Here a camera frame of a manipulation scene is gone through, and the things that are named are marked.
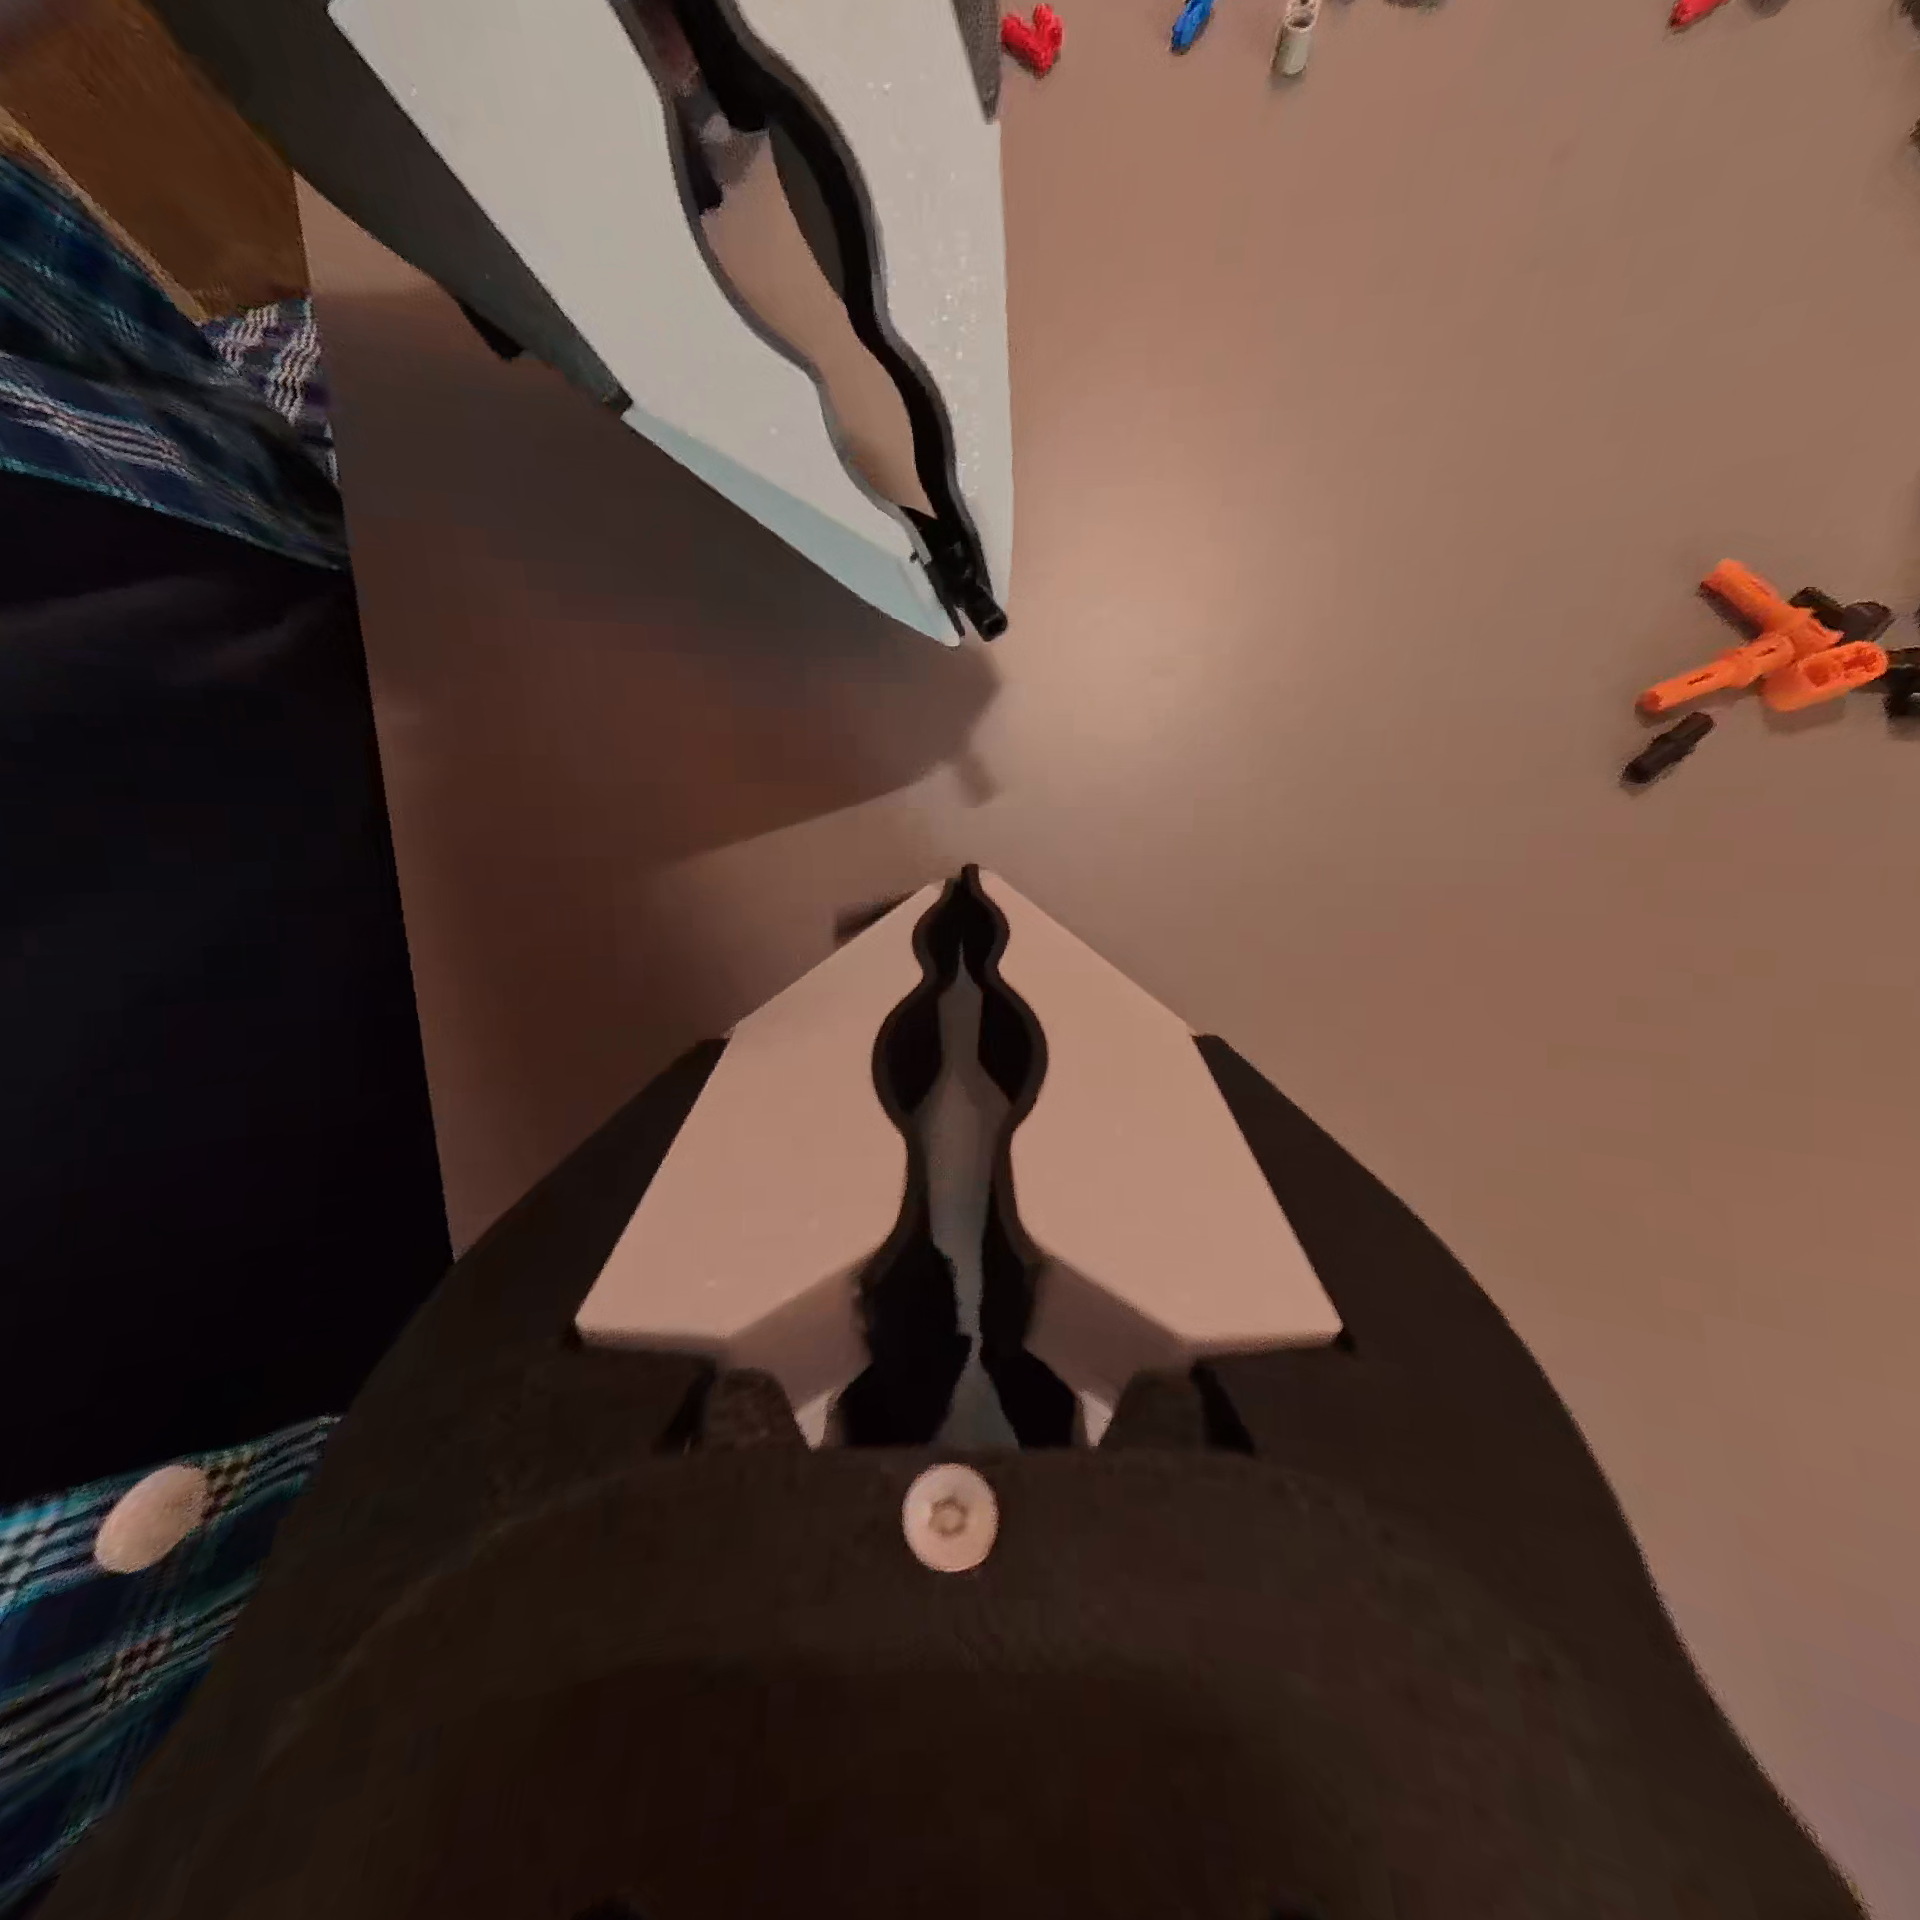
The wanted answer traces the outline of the orange lego connector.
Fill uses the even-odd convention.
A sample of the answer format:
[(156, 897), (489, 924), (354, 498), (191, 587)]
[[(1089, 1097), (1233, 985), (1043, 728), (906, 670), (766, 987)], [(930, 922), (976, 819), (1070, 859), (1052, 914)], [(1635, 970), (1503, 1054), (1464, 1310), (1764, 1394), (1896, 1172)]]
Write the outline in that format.
[(1780, 664), (1761, 681), (1761, 701), (1772, 713), (1804, 713), (1882, 681), (1888, 652), (1874, 641), (1843, 641)]

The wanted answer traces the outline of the person in plaid shirt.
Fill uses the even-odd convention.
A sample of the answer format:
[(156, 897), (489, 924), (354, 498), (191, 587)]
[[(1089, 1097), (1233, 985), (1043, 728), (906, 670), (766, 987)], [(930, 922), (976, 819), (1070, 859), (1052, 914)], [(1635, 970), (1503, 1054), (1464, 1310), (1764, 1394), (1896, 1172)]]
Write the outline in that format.
[[(351, 579), (299, 422), (67, 189), (4, 161), (4, 474)], [(346, 1411), (4, 1505), (4, 1915), (128, 1795)]]

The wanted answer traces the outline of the person's dark trousers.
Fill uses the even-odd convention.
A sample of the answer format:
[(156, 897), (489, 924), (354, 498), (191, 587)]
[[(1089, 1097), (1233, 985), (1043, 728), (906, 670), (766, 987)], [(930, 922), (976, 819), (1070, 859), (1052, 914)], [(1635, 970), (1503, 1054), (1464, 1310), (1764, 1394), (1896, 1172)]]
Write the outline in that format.
[(4, 1505), (346, 1408), (448, 1261), (352, 579), (4, 474)]

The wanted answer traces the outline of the scatter of black lego pins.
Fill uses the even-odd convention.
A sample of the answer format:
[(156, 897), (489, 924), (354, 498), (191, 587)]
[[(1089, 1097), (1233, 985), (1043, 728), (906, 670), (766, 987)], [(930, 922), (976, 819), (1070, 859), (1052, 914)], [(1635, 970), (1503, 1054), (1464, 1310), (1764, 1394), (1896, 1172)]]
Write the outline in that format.
[[(1761, 684), (1756, 684), (1754, 688), (1747, 688), (1747, 691), (1723, 691), (1720, 696), (1713, 696), (1711, 700), (1704, 700), (1704, 701), (1691, 704), (1691, 706), (1680, 708), (1680, 710), (1670, 710), (1667, 716), (1659, 716), (1659, 717), (1647, 717), (1647, 716), (1639, 713), (1639, 720), (1644, 720), (1649, 724), (1657, 723), (1659, 728), (1649, 733), (1649, 740), (1623, 766), (1623, 770), (1622, 770), (1622, 784), (1623, 786), (1644, 788), (1649, 784), (1655, 784), (1655, 781), (1670, 777), (1670, 772), (1673, 769), (1679, 769), (1680, 764), (1686, 764), (1704, 746), (1704, 740), (1714, 732), (1718, 716), (1713, 710), (1713, 704), (1723, 701), (1723, 700), (1734, 700), (1738, 696), (1744, 698), (1747, 692), (1751, 692), (1761, 701), (1763, 710), (1776, 723), (1802, 723), (1802, 720), (1810, 717), (1812, 713), (1825, 713), (1826, 708), (1835, 708), (1835, 706), (1850, 701), (1857, 696), (1872, 696), (1874, 700), (1880, 700), (1880, 706), (1882, 706), (1882, 713), (1884, 713), (1884, 720), (1887, 720), (1888, 730), (1896, 736), (1916, 739), (1916, 732), (1919, 732), (1919, 646), (1913, 642), (1908, 642), (1908, 644), (1891, 644), (1888, 642), (1888, 637), (1892, 636), (1892, 626), (1898, 625), (1898, 620), (1896, 620), (1898, 614), (1892, 613), (1892, 608), (1888, 608), (1880, 601), (1866, 601), (1866, 598), (1864, 601), (1846, 601), (1846, 598), (1839, 598), (1839, 597), (1834, 597), (1825, 590), (1817, 590), (1817, 587), (1804, 587), (1799, 592), (1783, 592), (1783, 595), (1790, 597), (1790, 598), (1802, 598), (1804, 597), (1809, 604), (1812, 604), (1817, 597), (1822, 597), (1826, 601), (1825, 611), (1830, 613), (1830, 618), (1841, 614), (1839, 625), (1843, 626), (1843, 641), (1874, 641), (1880, 646), (1884, 646), (1888, 652), (1887, 676), (1882, 681), (1872, 684), (1872, 686), (1851, 691), (1843, 700), (1835, 700), (1835, 701), (1825, 704), (1825, 706), (1816, 706), (1810, 710), (1796, 710), (1796, 713), (1768, 710), (1761, 701)], [(1742, 622), (1740, 614), (1736, 614), (1734, 611), (1723, 608), (1718, 601), (1713, 601), (1713, 604), (1723, 618), (1729, 618), (1740, 629), (1740, 633), (1742, 633), (1740, 642), (1756, 637), (1756, 633)]]

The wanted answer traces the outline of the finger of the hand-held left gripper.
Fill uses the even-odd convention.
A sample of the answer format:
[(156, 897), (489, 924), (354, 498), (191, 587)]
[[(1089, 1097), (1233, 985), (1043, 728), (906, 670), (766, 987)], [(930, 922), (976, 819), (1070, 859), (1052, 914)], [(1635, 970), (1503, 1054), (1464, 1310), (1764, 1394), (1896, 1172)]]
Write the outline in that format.
[(756, 106), (819, 185), (855, 336), (894, 379), (928, 514), (962, 522), (1006, 608), (1015, 436), (1000, 6), (737, 3)]
[(329, 4), (631, 397), (623, 422), (897, 625), (966, 642), (824, 372), (715, 261), (631, 4)]

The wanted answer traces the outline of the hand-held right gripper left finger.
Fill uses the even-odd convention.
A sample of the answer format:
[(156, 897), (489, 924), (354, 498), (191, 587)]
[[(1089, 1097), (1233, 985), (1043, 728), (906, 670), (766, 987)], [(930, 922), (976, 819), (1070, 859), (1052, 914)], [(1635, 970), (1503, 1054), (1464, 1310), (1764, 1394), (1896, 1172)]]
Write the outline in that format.
[(918, 1446), (968, 1369), (921, 1110), (944, 1075), (962, 880), (932, 882), (744, 1017), (575, 1317), (615, 1354), (780, 1382), (860, 1446)]

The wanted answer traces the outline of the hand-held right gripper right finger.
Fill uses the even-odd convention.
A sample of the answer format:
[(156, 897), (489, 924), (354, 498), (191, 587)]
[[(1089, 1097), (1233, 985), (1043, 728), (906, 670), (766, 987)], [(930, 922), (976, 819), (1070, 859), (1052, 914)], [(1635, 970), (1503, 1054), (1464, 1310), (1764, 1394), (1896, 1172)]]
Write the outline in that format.
[(1100, 1445), (1140, 1376), (1319, 1350), (1343, 1321), (1188, 1028), (970, 870), (978, 1067), (1003, 1099), (980, 1357), (1019, 1445)]

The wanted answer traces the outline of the black lego pin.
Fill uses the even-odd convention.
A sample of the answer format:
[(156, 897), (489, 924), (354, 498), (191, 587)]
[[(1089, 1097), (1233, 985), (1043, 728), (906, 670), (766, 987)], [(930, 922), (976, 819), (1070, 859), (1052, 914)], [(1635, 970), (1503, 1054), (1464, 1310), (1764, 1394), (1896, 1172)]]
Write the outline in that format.
[(958, 632), (972, 629), (985, 642), (1001, 637), (1009, 632), (1009, 614), (972, 531), (954, 516), (918, 510), (904, 510), (904, 514), (923, 549), (928, 581), (952, 625)]

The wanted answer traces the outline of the orange lego axle pin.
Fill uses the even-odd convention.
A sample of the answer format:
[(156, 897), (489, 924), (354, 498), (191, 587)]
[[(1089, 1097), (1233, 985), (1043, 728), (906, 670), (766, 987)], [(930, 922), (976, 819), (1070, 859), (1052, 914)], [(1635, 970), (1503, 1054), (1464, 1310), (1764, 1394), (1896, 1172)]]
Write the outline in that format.
[(1679, 713), (1723, 691), (1747, 691), (1795, 661), (1793, 641), (1761, 636), (1744, 641), (1718, 658), (1673, 680), (1657, 681), (1636, 696), (1635, 708), (1647, 717)]
[(1740, 614), (1756, 641), (1776, 641), (1790, 646), (1793, 656), (1820, 654), (1843, 642), (1841, 614), (1830, 614), (1822, 597), (1812, 604), (1804, 597), (1790, 598), (1738, 560), (1718, 562), (1698, 586), (1713, 601)]

